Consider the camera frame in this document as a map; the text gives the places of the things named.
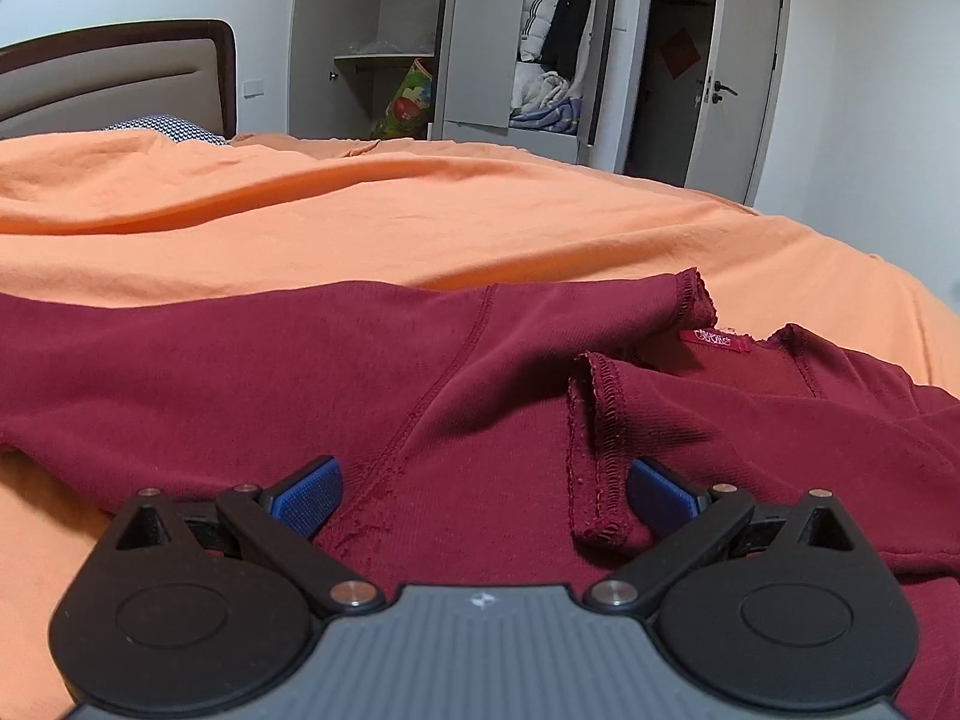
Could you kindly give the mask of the dark red long-sleeve sweater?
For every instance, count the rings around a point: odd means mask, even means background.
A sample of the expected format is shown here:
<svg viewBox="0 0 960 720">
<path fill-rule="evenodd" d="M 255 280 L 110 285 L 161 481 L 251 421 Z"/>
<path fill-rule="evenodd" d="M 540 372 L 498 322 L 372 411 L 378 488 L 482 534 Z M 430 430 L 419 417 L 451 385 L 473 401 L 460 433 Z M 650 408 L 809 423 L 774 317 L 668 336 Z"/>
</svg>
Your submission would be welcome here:
<svg viewBox="0 0 960 720">
<path fill-rule="evenodd" d="M 10 296 L 2 440 L 106 511 L 333 455 L 345 497 L 320 547 L 387 589 L 584 589 L 651 546 L 636 458 L 776 504 L 830 489 L 918 616 L 898 704 L 958 712 L 957 400 L 797 325 L 721 332 L 696 271 L 142 309 Z"/>
</svg>

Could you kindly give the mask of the blue striped folded cloth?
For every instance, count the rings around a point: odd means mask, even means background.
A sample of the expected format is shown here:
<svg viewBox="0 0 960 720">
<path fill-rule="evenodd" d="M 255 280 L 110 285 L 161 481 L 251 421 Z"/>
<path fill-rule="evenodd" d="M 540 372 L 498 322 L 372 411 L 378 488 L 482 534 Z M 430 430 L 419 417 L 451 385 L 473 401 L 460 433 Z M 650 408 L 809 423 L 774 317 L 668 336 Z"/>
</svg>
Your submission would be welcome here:
<svg viewBox="0 0 960 720">
<path fill-rule="evenodd" d="M 547 107 L 519 112 L 509 119 L 511 128 L 529 132 L 550 132 L 576 135 L 581 120 L 581 101 L 565 98 Z"/>
</svg>

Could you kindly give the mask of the white wall socket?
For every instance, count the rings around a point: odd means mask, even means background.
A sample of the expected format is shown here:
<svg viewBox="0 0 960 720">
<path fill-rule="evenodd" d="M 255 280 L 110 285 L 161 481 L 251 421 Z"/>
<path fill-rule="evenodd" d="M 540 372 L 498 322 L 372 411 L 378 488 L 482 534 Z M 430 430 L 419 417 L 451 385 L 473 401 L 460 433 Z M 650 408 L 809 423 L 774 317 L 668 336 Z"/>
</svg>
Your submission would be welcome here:
<svg viewBox="0 0 960 720">
<path fill-rule="evenodd" d="M 245 80 L 242 83 L 242 96 L 245 99 L 256 99 L 260 98 L 265 94 L 265 82 L 262 78 L 256 78 L 255 80 Z"/>
</svg>

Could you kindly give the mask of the orange bed cover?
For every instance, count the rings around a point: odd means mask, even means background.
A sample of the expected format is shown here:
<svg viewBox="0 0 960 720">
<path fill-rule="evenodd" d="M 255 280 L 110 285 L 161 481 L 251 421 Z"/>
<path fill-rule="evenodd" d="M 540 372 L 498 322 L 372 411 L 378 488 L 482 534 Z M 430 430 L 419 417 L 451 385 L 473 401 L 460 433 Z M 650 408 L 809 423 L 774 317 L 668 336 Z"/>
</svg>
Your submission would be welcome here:
<svg viewBox="0 0 960 720">
<path fill-rule="evenodd" d="M 721 332 L 765 340 L 797 325 L 958 405 L 957 316 L 921 283 L 703 193 L 504 146 L 213 146 L 143 130 L 2 146 L 2 302 L 142 309 L 340 283 L 459 293 L 686 270 Z M 47 623 L 112 512 L 2 440 L 5 717 L 68 707 Z"/>
</svg>

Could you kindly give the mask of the grey room door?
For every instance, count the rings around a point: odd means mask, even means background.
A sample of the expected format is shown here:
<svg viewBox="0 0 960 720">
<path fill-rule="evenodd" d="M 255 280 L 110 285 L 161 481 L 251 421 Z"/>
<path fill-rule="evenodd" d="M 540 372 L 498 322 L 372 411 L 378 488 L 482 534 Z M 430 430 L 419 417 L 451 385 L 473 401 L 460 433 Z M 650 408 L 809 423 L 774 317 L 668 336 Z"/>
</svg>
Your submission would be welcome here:
<svg viewBox="0 0 960 720">
<path fill-rule="evenodd" d="M 688 188 L 750 205 L 770 140 L 789 0 L 716 0 Z"/>
</svg>

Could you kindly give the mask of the pile of white clothes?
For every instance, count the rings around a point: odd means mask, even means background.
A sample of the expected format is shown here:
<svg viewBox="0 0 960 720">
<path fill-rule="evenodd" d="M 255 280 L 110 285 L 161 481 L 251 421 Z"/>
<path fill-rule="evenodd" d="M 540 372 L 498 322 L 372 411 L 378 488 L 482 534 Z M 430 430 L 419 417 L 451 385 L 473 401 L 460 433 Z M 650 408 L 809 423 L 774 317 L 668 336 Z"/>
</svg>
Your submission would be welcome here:
<svg viewBox="0 0 960 720">
<path fill-rule="evenodd" d="M 534 62 L 517 62 L 511 90 L 511 114 L 553 106 L 568 96 L 568 80 Z"/>
</svg>

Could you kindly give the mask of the colourful green red bag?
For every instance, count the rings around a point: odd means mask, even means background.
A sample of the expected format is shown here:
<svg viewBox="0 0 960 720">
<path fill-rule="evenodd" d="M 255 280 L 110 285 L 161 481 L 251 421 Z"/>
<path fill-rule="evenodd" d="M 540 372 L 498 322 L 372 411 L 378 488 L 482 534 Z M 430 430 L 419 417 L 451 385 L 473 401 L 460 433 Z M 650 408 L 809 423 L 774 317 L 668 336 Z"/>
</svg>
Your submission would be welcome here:
<svg viewBox="0 0 960 720">
<path fill-rule="evenodd" d="M 415 59 L 373 127 L 376 140 L 418 137 L 433 112 L 434 78 L 423 60 Z"/>
</svg>

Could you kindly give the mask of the dark hanging garment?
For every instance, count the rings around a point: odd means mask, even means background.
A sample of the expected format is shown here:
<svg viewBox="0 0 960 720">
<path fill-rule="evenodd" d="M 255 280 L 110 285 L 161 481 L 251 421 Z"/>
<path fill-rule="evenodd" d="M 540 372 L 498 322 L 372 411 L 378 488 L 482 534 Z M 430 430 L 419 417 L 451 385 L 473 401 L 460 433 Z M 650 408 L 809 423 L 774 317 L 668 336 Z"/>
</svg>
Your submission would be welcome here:
<svg viewBox="0 0 960 720">
<path fill-rule="evenodd" d="M 576 75 L 579 44 L 589 20 L 592 0 L 558 0 L 544 44 L 544 64 L 571 82 Z"/>
</svg>

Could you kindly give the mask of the brown padded bed headboard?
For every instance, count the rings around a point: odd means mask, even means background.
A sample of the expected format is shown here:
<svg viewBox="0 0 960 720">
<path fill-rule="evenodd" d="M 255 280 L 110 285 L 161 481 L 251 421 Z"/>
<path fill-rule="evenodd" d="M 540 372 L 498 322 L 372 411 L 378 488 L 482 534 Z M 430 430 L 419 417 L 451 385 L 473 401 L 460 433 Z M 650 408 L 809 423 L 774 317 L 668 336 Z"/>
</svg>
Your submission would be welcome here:
<svg viewBox="0 0 960 720">
<path fill-rule="evenodd" d="M 5 138 L 96 130 L 153 114 L 236 135 L 236 44 L 228 23 L 133 21 L 2 49 Z"/>
</svg>

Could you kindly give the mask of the grey built-in wardrobe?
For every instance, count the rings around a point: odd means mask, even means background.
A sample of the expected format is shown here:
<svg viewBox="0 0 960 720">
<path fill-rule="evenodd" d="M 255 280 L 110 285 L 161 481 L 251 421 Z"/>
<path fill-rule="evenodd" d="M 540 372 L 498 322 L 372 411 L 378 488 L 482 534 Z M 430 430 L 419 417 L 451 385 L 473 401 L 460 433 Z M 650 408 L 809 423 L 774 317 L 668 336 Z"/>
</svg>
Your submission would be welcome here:
<svg viewBox="0 0 960 720">
<path fill-rule="evenodd" d="M 636 103 L 649 0 L 597 0 L 573 135 L 511 125 L 523 0 L 293 0 L 288 128 L 304 138 L 370 135 L 413 60 L 434 73 L 428 133 L 516 145 L 619 172 Z"/>
</svg>

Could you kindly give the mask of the blue checkered pillow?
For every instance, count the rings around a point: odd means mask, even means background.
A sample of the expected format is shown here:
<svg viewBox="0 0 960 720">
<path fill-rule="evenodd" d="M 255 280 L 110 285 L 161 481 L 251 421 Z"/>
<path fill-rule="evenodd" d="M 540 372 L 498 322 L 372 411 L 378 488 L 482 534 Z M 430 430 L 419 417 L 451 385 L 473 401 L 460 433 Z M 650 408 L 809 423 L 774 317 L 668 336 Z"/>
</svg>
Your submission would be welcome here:
<svg viewBox="0 0 960 720">
<path fill-rule="evenodd" d="M 117 130 L 149 130 L 164 135 L 168 140 L 174 143 L 184 142 L 202 142 L 210 145 L 223 146 L 228 143 L 228 138 L 218 133 L 210 132 L 194 122 L 186 121 L 181 117 L 172 117 L 172 115 L 156 114 L 135 117 L 128 121 L 116 122 L 107 126 L 107 130 L 117 132 Z"/>
</svg>

